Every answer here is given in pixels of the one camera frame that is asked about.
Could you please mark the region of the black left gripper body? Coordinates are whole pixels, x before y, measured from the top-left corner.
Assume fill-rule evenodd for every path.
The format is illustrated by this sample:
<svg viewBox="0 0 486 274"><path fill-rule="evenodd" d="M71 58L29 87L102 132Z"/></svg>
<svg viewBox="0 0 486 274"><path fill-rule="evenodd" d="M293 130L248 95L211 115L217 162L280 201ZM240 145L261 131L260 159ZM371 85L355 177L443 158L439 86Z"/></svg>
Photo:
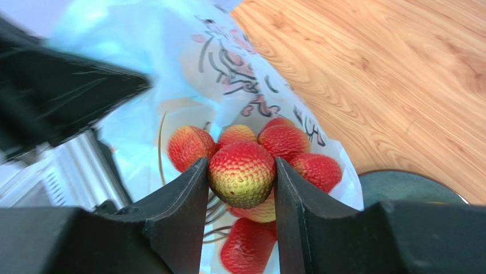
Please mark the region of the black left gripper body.
<svg viewBox="0 0 486 274"><path fill-rule="evenodd" d="M2 19L3 157L59 146L150 86L145 74L47 48Z"/></svg>

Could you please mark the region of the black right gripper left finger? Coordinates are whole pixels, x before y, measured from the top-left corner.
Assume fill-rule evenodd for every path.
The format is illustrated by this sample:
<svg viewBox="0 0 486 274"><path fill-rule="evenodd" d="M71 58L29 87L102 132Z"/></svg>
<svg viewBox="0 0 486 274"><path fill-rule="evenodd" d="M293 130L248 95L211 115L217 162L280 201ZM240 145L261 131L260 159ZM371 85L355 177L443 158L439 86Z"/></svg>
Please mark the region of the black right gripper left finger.
<svg viewBox="0 0 486 274"><path fill-rule="evenodd" d="M198 273L208 160L114 214L1 209L2 273Z"/></svg>

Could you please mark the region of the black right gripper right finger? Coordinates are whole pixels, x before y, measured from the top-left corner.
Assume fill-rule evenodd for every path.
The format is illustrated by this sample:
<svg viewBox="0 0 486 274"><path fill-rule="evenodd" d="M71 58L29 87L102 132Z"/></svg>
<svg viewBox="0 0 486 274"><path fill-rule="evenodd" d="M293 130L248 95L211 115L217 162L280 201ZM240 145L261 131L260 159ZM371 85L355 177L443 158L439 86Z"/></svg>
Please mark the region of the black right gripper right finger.
<svg viewBox="0 0 486 274"><path fill-rule="evenodd" d="M485 207L383 201L358 211L276 164L281 273L485 272Z"/></svg>

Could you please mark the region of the red strawberry bunch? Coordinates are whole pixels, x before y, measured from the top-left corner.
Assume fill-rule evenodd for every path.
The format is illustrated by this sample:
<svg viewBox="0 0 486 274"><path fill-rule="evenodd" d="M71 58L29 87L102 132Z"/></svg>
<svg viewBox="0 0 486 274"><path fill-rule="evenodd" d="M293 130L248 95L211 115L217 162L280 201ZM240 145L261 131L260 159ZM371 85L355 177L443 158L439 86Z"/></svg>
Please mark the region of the red strawberry bunch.
<svg viewBox="0 0 486 274"><path fill-rule="evenodd" d="M277 242L277 158L325 193L342 180L338 162L310 147L307 135L283 117L268 121L258 134L237 124L217 140L195 126L182 126L169 137L167 156L179 172L198 159L209 160L210 188L236 218L220 250L229 273L263 273L270 259Z"/></svg>

